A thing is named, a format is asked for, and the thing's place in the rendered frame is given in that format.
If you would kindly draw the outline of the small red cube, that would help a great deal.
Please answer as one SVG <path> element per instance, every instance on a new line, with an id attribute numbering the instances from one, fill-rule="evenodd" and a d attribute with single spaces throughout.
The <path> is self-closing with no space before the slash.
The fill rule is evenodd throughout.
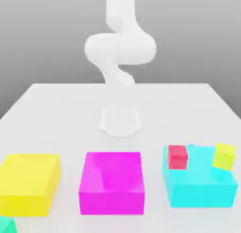
<path id="1" fill-rule="evenodd" d="M 185 145 L 168 145 L 167 162 L 169 169 L 187 169 L 188 153 Z"/>

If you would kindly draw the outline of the small yellow-green cube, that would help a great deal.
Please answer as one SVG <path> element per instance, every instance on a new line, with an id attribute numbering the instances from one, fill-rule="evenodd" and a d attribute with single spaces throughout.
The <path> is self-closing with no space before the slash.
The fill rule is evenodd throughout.
<path id="1" fill-rule="evenodd" d="M 231 171 L 235 160 L 235 146 L 217 143 L 212 166 Z"/>

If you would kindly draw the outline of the small green cube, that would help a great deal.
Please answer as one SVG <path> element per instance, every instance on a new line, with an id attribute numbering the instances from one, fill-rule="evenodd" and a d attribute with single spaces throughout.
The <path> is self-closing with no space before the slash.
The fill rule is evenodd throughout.
<path id="1" fill-rule="evenodd" d="M 13 218 L 0 216 L 0 233 L 17 233 Z"/>

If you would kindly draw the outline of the large magenta box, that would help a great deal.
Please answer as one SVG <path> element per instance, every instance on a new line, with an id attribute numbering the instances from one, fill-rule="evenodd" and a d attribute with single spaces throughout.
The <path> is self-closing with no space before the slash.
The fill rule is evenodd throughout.
<path id="1" fill-rule="evenodd" d="M 139 152 L 88 152 L 79 187 L 82 215 L 142 215 L 145 186 Z"/>

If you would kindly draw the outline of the large cyan box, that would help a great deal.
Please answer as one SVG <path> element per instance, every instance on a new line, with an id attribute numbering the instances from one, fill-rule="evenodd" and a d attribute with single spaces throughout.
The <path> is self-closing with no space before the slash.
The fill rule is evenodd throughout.
<path id="1" fill-rule="evenodd" d="M 187 169 L 169 169 L 168 147 L 163 147 L 162 174 L 171 207 L 231 207 L 238 182 L 232 172 L 212 166 L 215 147 L 188 145 L 187 152 Z"/>

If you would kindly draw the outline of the large yellow box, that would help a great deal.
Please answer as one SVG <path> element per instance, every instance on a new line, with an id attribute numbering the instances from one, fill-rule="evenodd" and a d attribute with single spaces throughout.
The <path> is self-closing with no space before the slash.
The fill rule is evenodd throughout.
<path id="1" fill-rule="evenodd" d="M 48 216 L 60 176 L 58 154 L 9 154 L 0 165 L 0 215 Z"/>

